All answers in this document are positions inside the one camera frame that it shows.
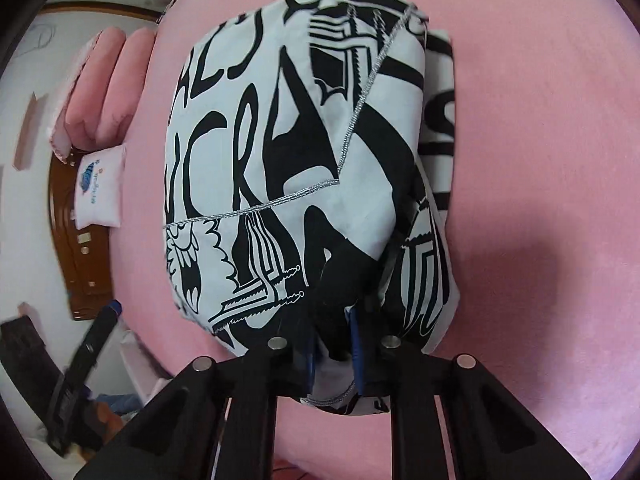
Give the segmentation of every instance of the black and white patterned cloth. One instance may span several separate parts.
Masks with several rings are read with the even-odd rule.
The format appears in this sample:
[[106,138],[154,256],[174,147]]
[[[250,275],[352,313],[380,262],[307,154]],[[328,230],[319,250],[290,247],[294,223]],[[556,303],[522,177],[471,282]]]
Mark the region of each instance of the black and white patterned cloth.
[[[176,305],[241,355],[303,308],[344,322],[375,279],[389,326],[432,351],[459,299],[453,134],[450,43],[413,4],[278,0],[222,23],[191,49],[166,135]],[[306,402],[386,410],[323,349]]]

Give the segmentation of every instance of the silver screw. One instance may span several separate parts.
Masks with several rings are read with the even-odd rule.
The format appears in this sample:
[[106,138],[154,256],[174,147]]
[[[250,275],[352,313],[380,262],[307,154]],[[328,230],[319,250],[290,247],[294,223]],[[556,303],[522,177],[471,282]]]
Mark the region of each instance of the silver screw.
[[456,362],[460,368],[466,368],[467,370],[471,370],[477,363],[476,358],[469,354],[460,354],[456,358]]
[[389,349],[394,349],[394,348],[398,348],[401,344],[402,341],[400,341],[399,337],[396,337],[395,335],[385,335],[380,342],[382,343],[382,346],[385,348],[389,348]]
[[191,366],[193,366],[193,369],[196,370],[197,372],[203,372],[205,370],[209,370],[212,364],[213,364],[213,361],[211,360],[210,357],[207,357],[206,355],[201,355],[200,357],[196,357],[193,360],[193,363],[191,363]]
[[272,337],[267,343],[271,350],[282,350],[287,347],[287,344],[287,340],[280,336]]

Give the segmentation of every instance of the pink mattress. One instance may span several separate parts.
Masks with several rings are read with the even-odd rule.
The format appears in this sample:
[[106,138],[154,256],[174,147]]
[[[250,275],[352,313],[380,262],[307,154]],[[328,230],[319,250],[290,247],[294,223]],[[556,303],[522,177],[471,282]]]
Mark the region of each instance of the pink mattress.
[[[178,0],[127,136],[111,235],[124,317],[172,372],[207,333],[164,273],[164,135],[193,43],[273,0]],[[614,0],[413,0],[454,42],[456,167],[447,235],[462,301],[440,353],[478,356],[588,470],[640,438],[640,38]],[[305,428],[312,421],[313,431]],[[389,419],[283,400],[276,450],[326,479],[390,477]]]

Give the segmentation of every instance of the blue graphic on pillow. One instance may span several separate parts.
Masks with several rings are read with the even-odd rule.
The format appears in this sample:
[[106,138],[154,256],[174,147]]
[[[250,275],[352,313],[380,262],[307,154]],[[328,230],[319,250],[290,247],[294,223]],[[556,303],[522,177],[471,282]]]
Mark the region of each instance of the blue graphic on pillow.
[[82,179],[80,180],[80,189],[82,189],[82,194],[86,193],[89,190],[89,184],[91,184],[91,175],[94,172],[94,165],[95,162],[89,164],[82,174]]

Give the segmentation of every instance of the pillow with printed graphic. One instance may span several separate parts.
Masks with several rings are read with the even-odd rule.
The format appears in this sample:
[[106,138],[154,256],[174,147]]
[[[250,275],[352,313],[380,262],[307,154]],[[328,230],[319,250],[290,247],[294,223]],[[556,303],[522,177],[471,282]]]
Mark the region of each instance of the pillow with printed graphic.
[[98,224],[120,227],[120,195],[126,149],[123,144],[85,155],[78,168],[76,229]]

